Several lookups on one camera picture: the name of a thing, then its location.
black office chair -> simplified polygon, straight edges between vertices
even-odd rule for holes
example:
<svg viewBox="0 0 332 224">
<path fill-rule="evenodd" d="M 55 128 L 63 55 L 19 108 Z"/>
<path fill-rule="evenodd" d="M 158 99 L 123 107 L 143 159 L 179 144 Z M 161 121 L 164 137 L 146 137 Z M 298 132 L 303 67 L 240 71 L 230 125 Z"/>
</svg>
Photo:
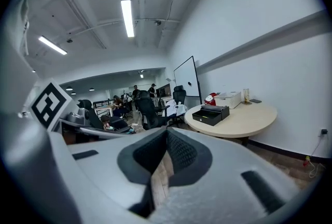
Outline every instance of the black office chair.
<svg viewBox="0 0 332 224">
<path fill-rule="evenodd" d="M 93 128 L 104 130 L 104 125 L 103 125 L 102 121 L 95 114 L 94 109 L 92 109 L 91 101 L 80 100 L 79 107 L 84 108 L 89 111 L 90 125 Z M 116 116 L 110 117 L 109 125 L 113 126 L 115 128 L 115 131 L 121 132 L 121 133 L 128 132 L 130 130 L 130 127 L 127 125 L 127 123 L 124 120 L 122 120 L 121 118 L 116 117 Z"/>
<path fill-rule="evenodd" d="M 174 92 L 173 92 L 173 99 L 176 102 L 176 105 L 178 105 L 179 102 L 181 102 L 181 104 L 185 104 L 185 98 L 186 98 L 187 92 L 183 89 L 183 86 L 176 86 L 174 88 Z M 180 117 L 183 116 L 184 114 L 181 114 L 179 116 L 176 116 L 176 114 L 174 114 L 174 117 L 172 116 L 172 122 L 170 122 L 169 126 L 172 126 L 174 124 L 176 124 L 178 126 L 179 123 L 185 123 Z"/>
<path fill-rule="evenodd" d="M 158 116 L 156 114 L 157 107 L 155 107 L 147 91 L 140 91 L 137 95 L 136 101 L 139 111 L 142 114 L 142 126 L 145 130 L 167 125 L 167 117 Z M 169 106 L 162 108 L 162 110 L 165 110 L 165 116 L 167 116 L 168 107 Z"/>
</svg>

office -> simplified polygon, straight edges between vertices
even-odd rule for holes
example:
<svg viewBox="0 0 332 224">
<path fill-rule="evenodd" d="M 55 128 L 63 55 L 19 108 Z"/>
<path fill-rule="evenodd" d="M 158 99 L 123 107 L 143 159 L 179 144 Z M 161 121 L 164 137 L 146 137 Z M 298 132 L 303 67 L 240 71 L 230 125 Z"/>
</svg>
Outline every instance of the office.
<svg viewBox="0 0 332 224">
<path fill-rule="evenodd" d="M 169 84 L 173 91 L 174 70 L 193 56 L 203 99 L 249 88 L 251 98 L 276 109 L 276 119 L 252 136 L 253 142 L 304 157 L 313 151 L 314 157 L 330 157 L 332 140 L 320 136 L 321 129 L 332 129 L 331 38 L 321 0 L 132 0 L 134 37 L 120 22 L 121 0 L 28 2 L 26 60 L 40 79 L 36 89 L 49 78 L 66 88 L 96 76 L 134 72 L 137 79 L 133 75 L 130 83 L 114 86 L 131 92 L 145 70 L 154 73 L 144 85 Z M 43 46 L 42 35 L 67 54 Z M 86 93 L 91 87 L 97 91 L 96 85 L 87 84 Z M 111 86 L 100 88 L 105 100 L 112 99 L 105 92 Z M 185 98 L 189 109 L 199 104 L 198 98 Z M 279 165 L 296 178 L 294 167 Z"/>
</svg>

